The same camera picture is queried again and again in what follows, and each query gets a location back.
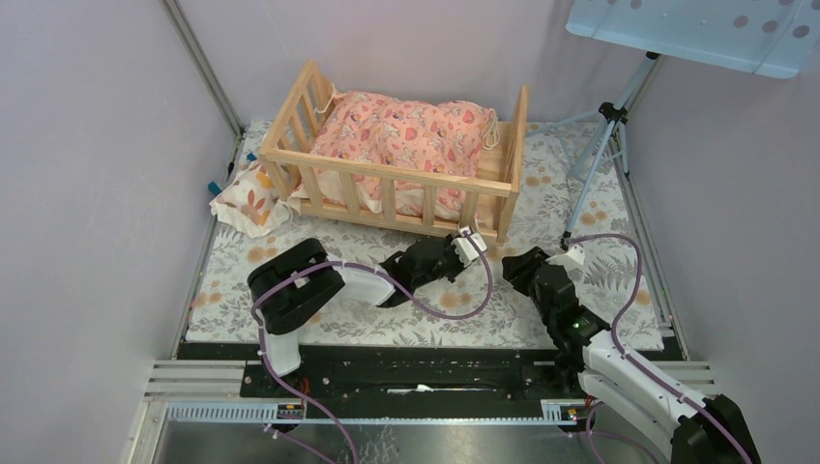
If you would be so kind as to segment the pink patterned bed cushion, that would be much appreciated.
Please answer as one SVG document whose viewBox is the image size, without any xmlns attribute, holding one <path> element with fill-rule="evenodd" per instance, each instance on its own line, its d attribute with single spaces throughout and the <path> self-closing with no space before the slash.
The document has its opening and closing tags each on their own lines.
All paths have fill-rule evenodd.
<svg viewBox="0 0 820 464">
<path fill-rule="evenodd" d="M 481 151 L 500 141 L 495 110 L 471 101 L 432 104 L 349 91 L 333 94 L 331 103 L 312 155 L 476 178 Z M 341 173 L 314 169 L 323 199 L 345 205 Z M 360 206 L 382 213 L 381 180 L 362 173 L 353 177 Z M 394 182 L 396 212 L 421 217 L 422 185 Z M 460 218 L 465 195 L 457 188 L 436 188 L 435 215 Z"/>
</svg>

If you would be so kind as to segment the wooden pet bed frame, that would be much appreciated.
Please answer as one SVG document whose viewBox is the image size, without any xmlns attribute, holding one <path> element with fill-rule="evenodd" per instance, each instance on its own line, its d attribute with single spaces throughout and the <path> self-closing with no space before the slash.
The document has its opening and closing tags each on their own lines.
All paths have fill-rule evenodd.
<svg viewBox="0 0 820 464">
<path fill-rule="evenodd" d="M 306 60 L 265 135 L 258 156 L 281 200 L 306 193 L 299 213 L 385 229 L 446 236 L 470 225 L 488 242 L 509 238 L 520 193 L 529 89 L 521 87 L 500 143 L 484 150 L 475 178 L 332 160 L 310 153 L 326 118 L 332 82 Z"/>
</svg>

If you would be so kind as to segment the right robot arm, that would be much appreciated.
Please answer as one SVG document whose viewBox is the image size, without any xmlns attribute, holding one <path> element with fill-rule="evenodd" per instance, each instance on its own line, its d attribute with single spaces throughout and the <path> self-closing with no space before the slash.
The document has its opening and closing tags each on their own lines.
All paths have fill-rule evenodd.
<svg viewBox="0 0 820 464">
<path fill-rule="evenodd" d="M 648 438 L 671 463 L 758 463 L 740 407 L 724 394 L 687 386 L 620 340 L 612 323 L 581 304 L 571 269 L 581 246 L 550 256 L 534 247 L 503 258 L 503 278 L 529 298 L 558 354 L 554 383 L 563 396 L 584 392 Z"/>
</svg>

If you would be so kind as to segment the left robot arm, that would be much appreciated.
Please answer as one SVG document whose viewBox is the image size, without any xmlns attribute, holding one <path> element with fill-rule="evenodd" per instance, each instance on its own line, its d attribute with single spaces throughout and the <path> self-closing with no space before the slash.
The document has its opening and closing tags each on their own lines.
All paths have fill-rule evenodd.
<svg viewBox="0 0 820 464">
<path fill-rule="evenodd" d="M 286 397 L 300 384 L 302 327 L 333 300 L 391 308 L 410 302 L 437 318 L 446 313 L 416 298 L 431 282 L 453 282 L 473 263 L 491 269 L 488 245 L 469 226 L 445 237 L 422 237 L 378 265 L 346 261 L 308 238 L 252 271 L 247 279 L 251 316 L 258 326 L 263 385 Z"/>
</svg>

